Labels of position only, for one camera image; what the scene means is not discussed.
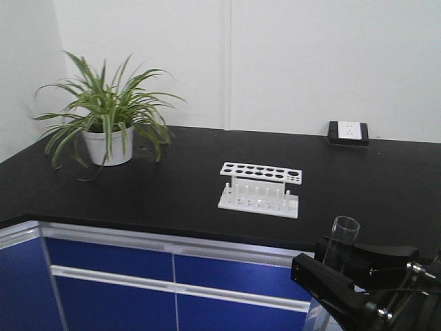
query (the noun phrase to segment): power socket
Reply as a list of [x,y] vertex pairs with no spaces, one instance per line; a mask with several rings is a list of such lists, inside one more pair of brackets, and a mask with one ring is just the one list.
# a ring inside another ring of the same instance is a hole
[[348,121],[330,121],[328,140],[331,144],[368,146],[367,124]]
[[337,122],[339,139],[361,139],[360,122]]

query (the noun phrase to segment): aluminum handle strip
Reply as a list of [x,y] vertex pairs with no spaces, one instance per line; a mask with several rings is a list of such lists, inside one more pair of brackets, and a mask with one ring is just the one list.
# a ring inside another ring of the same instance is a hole
[[51,273],[58,277],[71,279],[83,279],[86,281],[97,281],[99,283],[110,283],[114,285],[144,288],[162,292],[191,295],[208,299],[218,299],[237,303],[247,303],[269,308],[291,310],[295,312],[308,312],[309,302],[285,299],[279,297],[269,297],[259,294],[243,293],[230,290],[220,290],[217,288],[205,288],[195,285],[174,283],[171,281],[160,281],[157,279],[146,279],[141,277],[126,276],[122,274],[112,274],[94,270],[78,269],[61,265],[52,265]]

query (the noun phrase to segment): white flower pot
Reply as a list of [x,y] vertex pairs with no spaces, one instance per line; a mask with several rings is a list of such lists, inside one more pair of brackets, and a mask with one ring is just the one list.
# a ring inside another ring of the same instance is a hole
[[[133,155],[133,127],[126,130],[127,139],[125,152],[123,149],[123,134],[121,131],[112,133],[112,153],[104,166],[117,166],[125,163]],[[83,132],[86,146],[89,149],[92,162],[100,166],[105,156],[105,134],[95,132]]]

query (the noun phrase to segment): test tube rack hole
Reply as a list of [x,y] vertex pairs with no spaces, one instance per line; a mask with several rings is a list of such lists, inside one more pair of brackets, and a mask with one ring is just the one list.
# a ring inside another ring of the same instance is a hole
[[301,185],[302,170],[225,162],[220,174],[232,182],[225,184],[219,208],[297,219],[298,196],[285,184]]

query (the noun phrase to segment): blue cabinet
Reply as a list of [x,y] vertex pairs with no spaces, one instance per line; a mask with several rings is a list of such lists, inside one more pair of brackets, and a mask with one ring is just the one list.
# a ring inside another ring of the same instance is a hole
[[153,251],[136,235],[140,249],[121,234],[126,239],[106,234],[100,243],[77,241],[77,234],[75,241],[45,238],[69,331],[302,329],[311,296],[291,280],[286,262],[231,261],[233,248],[219,259],[211,254],[222,245],[173,237],[155,237]]
[[170,253],[53,238],[46,245],[51,264],[173,281]]
[[175,294],[57,277],[69,331],[176,330]]
[[0,330],[62,329],[41,239],[0,250]]
[[291,280],[291,269],[273,265],[175,256],[176,281],[271,297],[311,301]]
[[301,331],[304,312],[178,295],[180,331]]
[[[47,238],[52,265],[173,282],[172,255]],[[56,277],[69,331],[176,330],[175,294],[103,281]]]

